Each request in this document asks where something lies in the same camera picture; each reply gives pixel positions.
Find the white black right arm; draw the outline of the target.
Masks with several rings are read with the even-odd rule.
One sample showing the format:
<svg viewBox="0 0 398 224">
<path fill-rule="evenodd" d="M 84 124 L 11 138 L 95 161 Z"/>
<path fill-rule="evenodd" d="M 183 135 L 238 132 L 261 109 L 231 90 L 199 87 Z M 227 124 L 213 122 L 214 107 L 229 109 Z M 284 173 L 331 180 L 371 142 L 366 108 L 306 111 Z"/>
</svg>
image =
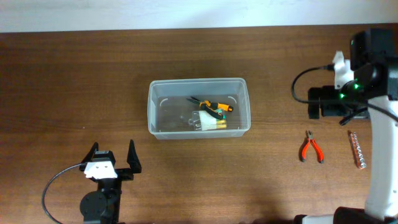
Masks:
<svg viewBox="0 0 398 224">
<path fill-rule="evenodd" d="M 371 28 L 350 41 L 349 59 L 337 52 L 322 70 L 333 86 L 311 88 L 306 100 L 312 119 L 340 116 L 344 126 L 368 118 L 372 129 L 371 185 L 364 208 L 338 207 L 331 215 L 297 215 L 294 223 L 397 223 L 397 54 L 389 29 Z"/>
</svg>

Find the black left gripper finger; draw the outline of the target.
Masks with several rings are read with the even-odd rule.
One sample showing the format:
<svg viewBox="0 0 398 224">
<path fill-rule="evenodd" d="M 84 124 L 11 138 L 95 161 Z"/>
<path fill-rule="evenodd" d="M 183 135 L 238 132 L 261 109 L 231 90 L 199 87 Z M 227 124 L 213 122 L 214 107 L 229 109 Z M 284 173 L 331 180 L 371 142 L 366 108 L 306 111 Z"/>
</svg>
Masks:
<svg viewBox="0 0 398 224">
<path fill-rule="evenodd" d="M 94 142 L 93 146 L 91 147 L 91 149 L 89 150 L 89 152 L 87 153 L 87 155 L 83 158 L 83 160 L 81 161 L 82 164 L 86 164 L 88 162 L 91 162 L 95 153 L 98 151 L 99 145 L 97 142 Z"/>
<path fill-rule="evenodd" d="M 142 172 L 142 166 L 137 156 L 134 141 L 131 139 L 129 142 L 129 149 L 127 153 L 127 163 L 133 174 L 139 174 Z"/>
</svg>

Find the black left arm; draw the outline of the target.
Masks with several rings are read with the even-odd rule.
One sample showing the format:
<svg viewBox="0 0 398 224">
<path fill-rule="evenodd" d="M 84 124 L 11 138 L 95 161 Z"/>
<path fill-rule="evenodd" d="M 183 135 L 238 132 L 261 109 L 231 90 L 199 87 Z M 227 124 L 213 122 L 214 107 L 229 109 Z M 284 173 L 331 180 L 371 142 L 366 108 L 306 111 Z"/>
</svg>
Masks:
<svg viewBox="0 0 398 224">
<path fill-rule="evenodd" d="M 142 172 L 134 141 L 127 152 L 128 168 L 116 169 L 112 151 L 100 151 L 95 142 L 79 166 L 87 179 L 97 183 L 95 191 L 87 193 L 80 202 L 84 223 L 112 224 L 119 222 L 122 183 L 134 180 Z"/>
</svg>

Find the orange black pliers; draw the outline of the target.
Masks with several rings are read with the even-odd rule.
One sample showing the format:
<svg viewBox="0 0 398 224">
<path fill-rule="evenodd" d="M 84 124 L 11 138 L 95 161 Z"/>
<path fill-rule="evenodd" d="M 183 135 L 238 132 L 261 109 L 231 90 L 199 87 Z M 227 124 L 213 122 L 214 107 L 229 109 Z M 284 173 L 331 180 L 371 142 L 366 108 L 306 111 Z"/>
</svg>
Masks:
<svg viewBox="0 0 398 224">
<path fill-rule="evenodd" d="M 222 103 L 214 103 L 208 100 L 200 101 L 199 99 L 193 96 L 187 98 L 187 100 L 191 103 L 198 105 L 200 109 L 206 111 L 210 116 L 218 120 L 223 120 L 224 116 L 220 112 L 217 112 L 216 110 L 223 110 L 227 112 L 232 112 L 234 110 L 234 108 L 230 105 Z"/>
</svg>

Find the clear screwdriver set case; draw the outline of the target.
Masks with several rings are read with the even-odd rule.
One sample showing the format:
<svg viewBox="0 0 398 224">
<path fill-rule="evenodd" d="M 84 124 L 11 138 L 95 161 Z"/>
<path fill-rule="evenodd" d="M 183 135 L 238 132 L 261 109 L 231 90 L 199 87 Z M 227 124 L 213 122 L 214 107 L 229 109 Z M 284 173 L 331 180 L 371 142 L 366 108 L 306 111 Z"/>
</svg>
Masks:
<svg viewBox="0 0 398 224">
<path fill-rule="evenodd" d="M 206 111 L 193 111 L 192 117 L 188 120 L 189 126 L 195 131 L 209 131 L 216 129 L 226 129 L 225 119 L 216 119 Z"/>
</svg>

